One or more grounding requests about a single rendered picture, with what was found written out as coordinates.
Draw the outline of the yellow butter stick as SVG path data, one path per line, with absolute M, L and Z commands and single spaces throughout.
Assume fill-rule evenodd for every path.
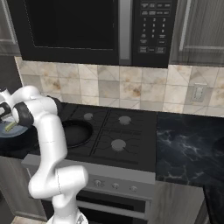
M 12 130 L 16 125 L 17 125 L 16 122 L 11 122 L 11 123 L 9 123 L 8 125 L 6 125 L 4 129 L 5 129 L 6 132 L 9 132 L 9 131 Z

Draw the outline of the black microwave door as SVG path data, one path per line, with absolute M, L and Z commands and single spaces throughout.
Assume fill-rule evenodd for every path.
M 119 0 L 6 0 L 23 60 L 121 66 Z

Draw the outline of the grey wall cupboard door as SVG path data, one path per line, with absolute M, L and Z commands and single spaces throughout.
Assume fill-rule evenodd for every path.
M 224 0 L 178 0 L 170 63 L 224 67 Z
M 20 56 L 18 41 L 6 0 L 0 0 L 0 55 Z

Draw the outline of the pale blue plate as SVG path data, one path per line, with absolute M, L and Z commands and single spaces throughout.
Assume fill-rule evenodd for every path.
M 0 138 L 12 138 L 18 137 L 27 131 L 26 127 L 16 125 L 11 130 L 6 131 L 5 127 L 10 124 L 10 122 L 2 121 L 0 122 Z

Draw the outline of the grey base cupboard door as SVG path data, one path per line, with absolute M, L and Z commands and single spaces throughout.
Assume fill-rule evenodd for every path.
M 194 224 L 203 200 L 201 187 L 157 181 L 147 224 Z
M 0 156 L 0 190 L 12 213 L 36 221 L 47 221 L 41 201 L 29 197 L 29 179 L 21 159 Z

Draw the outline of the silver oven front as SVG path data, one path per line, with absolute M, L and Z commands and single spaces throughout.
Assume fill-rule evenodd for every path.
M 22 165 L 31 171 L 32 178 L 39 168 L 40 157 L 28 155 L 22 161 Z M 62 160 L 56 167 L 59 169 L 72 165 L 81 165 L 85 167 L 88 173 L 87 185 L 78 192 L 76 201 L 80 200 L 145 213 L 146 221 L 149 219 L 155 186 L 154 173 L 72 160 Z M 95 179 L 99 179 L 103 183 L 103 187 L 96 187 L 94 185 Z M 118 189 L 112 187 L 114 183 L 119 184 Z M 131 186 L 136 186 L 137 191 L 132 192 L 130 190 Z

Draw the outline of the grey wall socket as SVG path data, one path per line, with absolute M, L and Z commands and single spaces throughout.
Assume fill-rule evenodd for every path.
M 192 89 L 192 102 L 203 102 L 207 91 L 207 85 L 195 83 Z

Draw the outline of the black frying pan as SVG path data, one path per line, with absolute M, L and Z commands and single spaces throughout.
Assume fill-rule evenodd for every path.
M 79 147 L 87 143 L 93 135 L 94 129 L 89 122 L 82 120 L 68 120 L 62 123 L 66 146 L 68 149 Z

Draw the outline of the black hob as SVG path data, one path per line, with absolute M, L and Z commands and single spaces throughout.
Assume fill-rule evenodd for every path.
M 79 147 L 68 147 L 73 161 L 154 172 L 156 170 L 157 114 L 153 111 L 65 103 L 63 122 L 92 125 L 93 134 Z

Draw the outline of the black microwave oven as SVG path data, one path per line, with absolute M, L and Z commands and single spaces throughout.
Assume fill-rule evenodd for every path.
M 178 0 L 132 0 L 131 64 L 167 68 Z

